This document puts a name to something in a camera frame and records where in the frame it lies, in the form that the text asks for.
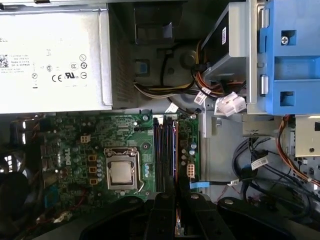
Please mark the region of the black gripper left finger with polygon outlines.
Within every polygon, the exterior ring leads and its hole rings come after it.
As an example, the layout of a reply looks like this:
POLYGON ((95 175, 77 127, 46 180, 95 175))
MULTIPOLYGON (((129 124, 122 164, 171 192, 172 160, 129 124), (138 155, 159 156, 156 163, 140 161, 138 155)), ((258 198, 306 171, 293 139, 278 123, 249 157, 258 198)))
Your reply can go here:
POLYGON ((176 195, 173 176, 164 177, 164 192, 143 201, 127 196, 107 205, 102 219, 80 234, 81 240, 173 240, 176 195))

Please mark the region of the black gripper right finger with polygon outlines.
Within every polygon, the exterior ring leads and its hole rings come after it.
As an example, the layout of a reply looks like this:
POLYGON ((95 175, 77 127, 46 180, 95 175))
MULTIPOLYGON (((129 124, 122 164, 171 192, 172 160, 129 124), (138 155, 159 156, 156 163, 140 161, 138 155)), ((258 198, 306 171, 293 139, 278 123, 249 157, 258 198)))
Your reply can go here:
POLYGON ((186 174, 178 175, 178 200, 182 222, 204 240, 296 240, 282 218, 237 198, 225 197, 214 204, 192 193, 186 174))

